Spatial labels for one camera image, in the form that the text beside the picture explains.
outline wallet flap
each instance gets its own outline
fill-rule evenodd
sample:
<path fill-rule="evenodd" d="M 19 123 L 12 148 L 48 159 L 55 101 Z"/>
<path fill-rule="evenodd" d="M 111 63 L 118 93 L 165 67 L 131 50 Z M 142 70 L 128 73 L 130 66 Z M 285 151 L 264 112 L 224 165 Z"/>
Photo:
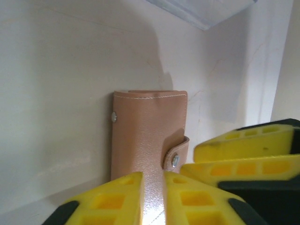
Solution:
<path fill-rule="evenodd" d="M 185 164 L 188 156 L 189 138 L 184 136 L 184 141 L 171 148 L 165 155 L 163 170 L 179 173 L 180 168 Z"/>

